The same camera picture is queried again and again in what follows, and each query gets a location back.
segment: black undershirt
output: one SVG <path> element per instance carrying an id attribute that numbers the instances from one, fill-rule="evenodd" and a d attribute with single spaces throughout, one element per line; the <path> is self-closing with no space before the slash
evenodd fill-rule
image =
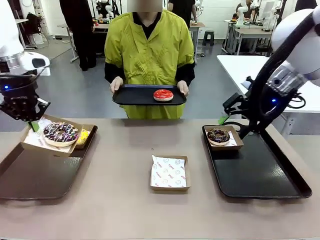
<path id="1" fill-rule="evenodd" d="M 145 26 L 138 14 L 136 12 L 132 13 L 133 16 L 133 22 L 137 25 L 142 26 L 143 32 L 145 34 L 146 39 L 149 39 L 150 35 L 152 34 L 152 32 L 154 31 L 154 29 L 156 28 L 157 23 L 159 22 L 160 18 L 161 18 L 161 12 L 158 12 L 154 22 L 150 25 L 150 26 Z M 195 71 L 194 71 L 194 67 L 195 67 L 195 63 L 191 63 L 191 64 L 185 64 L 182 67 L 179 67 L 176 69 L 176 74 L 175 74 L 175 79 L 179 82 L 184 80 L 186 82 L 186 84 L 189 86 L 191 81 L 195 78 Z M 104 66 L 104 78 L 109 82 L 112 83 L 112 81 L 116 78 L 116 77 L 121 77 L 122 79 L 125 79 L 125 71 L 123 68 L 119 68 L 114 64 L 111 63 L 105 63 Z"/>

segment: chocolate donut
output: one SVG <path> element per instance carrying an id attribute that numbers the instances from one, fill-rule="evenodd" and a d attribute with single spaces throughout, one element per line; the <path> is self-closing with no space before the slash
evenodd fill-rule
<path id="1" fill-rule="evenodd" d="M 207 133 L 207 137 L 209 139 L 209 142 L 218 145 L 218 146 L 224 146 L 226 145 L 230 140 L 230 135 L 227 131 L 224 131 L 222 129 L 212 129 Z"/>
<path id="2" fill-rule="evenodd" d="M 43 130 L 44 140 L 55 147 L 67 147 L 78 139 L 78 129 L 66 122 L 52 122 Z"/>

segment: donut box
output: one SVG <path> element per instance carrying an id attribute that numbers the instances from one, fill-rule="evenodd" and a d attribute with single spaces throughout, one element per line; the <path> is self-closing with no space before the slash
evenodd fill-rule
<path id="1" fill-rule="evenodd" d="M 203 126 L 204 132 L 205 132 L 205 138 L 209 142 L 211 149 L 213 151 L 230 151 L 230 150 L 239 150 L 243 147 L 244 143 L 242 142 L 241 138 L 239 137 L 237 131 L 232 125 L 205 125 Z M 226 131 L 230 135 L 230 141 L 228 144 L 223 146 L 214 145 L 211 143 L 208 139 L 208 132 L 212 129 L 221 129 L 223 131 Z"/>
<path id="2" fill-rule="evenodd" d="M 43 118 L 46 120 L 50 120 L 52 122 L 64 122 L 67 124 L 73 125 L 76 129 L 78 129 L 78 133 L 81 133 L 83 125 L 69 121 L 66 119 L 50 116 L 50 115 L 43 115 Z M 23 130 L 23 135 L 20 139 L 20 143 L 24 149 L 28 150 L 34 150 L 34 151 L 39 151 L 39 152 L 45 152 L 47 154 L 52 154 L 54 156 L 58 157 L 68 157 L 70 154 L 75 150 L 77 142 L 73 143 L 72 145 L 68 147 L 55 147 L 55 146 L 50 146 L 45 143 L 45 140 L 43 138 L 43 130 L 39 129 L 39 131 L 35 132 L 34 134 L 38 135 L 37 141 L 26 141 L 28 135 L 30 134 L 31 127 L 28 125 L 24 130 Z"/>
<path id="3" fill-rule="evenodd" d="M 152 156 L 151 189 L 154 191 L 186 192 L 190 186 L 190 169 L 186 156 Z"/>

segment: tray rim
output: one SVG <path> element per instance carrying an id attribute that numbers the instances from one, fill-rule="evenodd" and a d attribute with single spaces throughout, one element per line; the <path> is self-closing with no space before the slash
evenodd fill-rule
<path id="1" fill-rule="evenodd" d="M 143 88 L 151 88 L 151 89 L 178 89 L 176 85 L 146 85 L 146 84 L 124 84 L 120 87 L 120 89 L 130 89 L 130 88 L 137 88 L 137 89 L 143 89 Z M 113 96 L 112 96 L 112 101 L 118 105 L 123 105 L 123 106 L 180 106 L 182 104 L 185 104 L 187 102 L 187 97 L 180 93 L 180 96 L 183 99 L 182 103 L 179 104 L 172 104 L 170 102 L 158 102 L 156 103 L 148 103 L 148 104 L 135 104 L 135 103 L 120 103 L 119 101 L 116 101 L 115 98 L 119 94 L 119 91 L 116 91 Z"/>
<path id="2" fill-rule="evenodd" d="M 212 152 L 213 154 L 215 153 L 215 151 L 212 151 L 210 149 L 210 143 L 209 143 L 209 140 L 208 138 L 206 137 L 206 131 L 205 131 L 205 127 L 208 127 L 208 126 L 219 126 L 218 124 L 217 125 L 214 125 L 214 124 L 208 124 L 208 125 L 203 125 L 201 127 L 202 129 L 202 133 L 203 133 L 203 137 L 204 137 L 204 141 L 205 141 L 205 144 L 206 144 L 206 147 L 208 149 L 208 153 L 209 153 L 209 156 L 210 156 L 210 159 L 211 159 L 211 163 L 212 163 L 212 167 L 213 167 L 213 170 L 214 170 L 214 174 L 215 174 L 215 178 L 216 178 L 216 181 L 219 185 L 219 189 L 220 191 L 227 197 L 229 198 L 238 198 L 238 199 L 259 199 L 259 200 L 288 200 L 288 199 L 307 199 L 307 198 L 310 198 L 312 196 L 312 189 L 310 188 L 310 186 L 308 185 L 308 183 L 306 182 L 306 180 L 301 176 L 301 174 L 298 172 L 298 170 L 295 168 L 295 166 L 291 163 L 291 161 L 288 159 L 288 161 L 290 162 L 291 166 L 294 168 L 294 170 L 296 171 L 296 173 L 300 176 L 300 178 L 303 180 L 303 183 L 307 186 L 307 188 L 309 189 L 310 191 L 310 194 L 308 195 L 300 195 L 300 196 L 245 196 L 245 195 L 230 195 L 228 193 L 226 193 L 222 186 L 221 186 L 221 183 L 220 183 L 220 180 L 218 178 L 218 173 L 217 173 L 217 170 L 215 168 L 215 164 L 214 164 L 214 160 L 213 160 L 213 156 L 212 156 Z M 272 144 L 275 145 L 279 151 L 281 151 L 283 153 L 283 151 L 280 149 L 280 147 L 277 145 L 277 143 L 272 139 L 272 137 L 269 135 L 269 133 L 266 131 L 266 130 L 263 130 L 261 132 L 262 134 L 259 134 L 260 137 L 262 138 L 262 140 L 264 141 L 264 143 L 270 148 L 269 144 L 267 144 L 265 138 L 269 138 L 268 141 L 272 141 Z"/>
<path id="3" fill-rule="evenodd" d="M 97 133 L 97 130 L 98 130 L 98 126 L 96 125 L 93 125 L 93 128 L 92 128 L 92 131 L 90 132 L 89 136 L 88 136 L 88 140 L 86 142 L 85 145 L 87 145 L 87 148 L 80 148 L 80 149 L 74 149 L 74 151 L 70 154 L 70 156 L 68 156 L 67 158 L 80 158 L 82 159 L 81 163 L 79 164 L 79 167 L 77 168 L 77 170 L 75 171 L 75 174 L 74 174 L 74 177 L 69 185 L 69 187 L 67 188 L 66 192 L 64 192 L 63 194 L 59 195 L 59 196 L 56 196 L 56 197 L 2 197 L 0 196 L 0 200 L 4 200 L 4 201 L 46 201 L 46 200 L 58 200 L 58 199 L 62 199 L 71 189 L 76 177 L 77 177 L 77 174 L 79 172 L 79 169 L 83 163 L 83 159 L 85 158 L 86 154 L 87 154 L 87 151 L 89 149 L 89 146 L 91 145 L 91 142 L 92 140 L 94 139 L 94 136 L 96 135 Z M 20 145 L 20 142 L 7 154 L 7 156 L 4 158 L 6 159 L 13 151 L 16 147 L 18 147 Z M 80 151 L 84 151 L 83 153 L 83 156 L 73 156 L 74 152 L 80 152 Z"/>

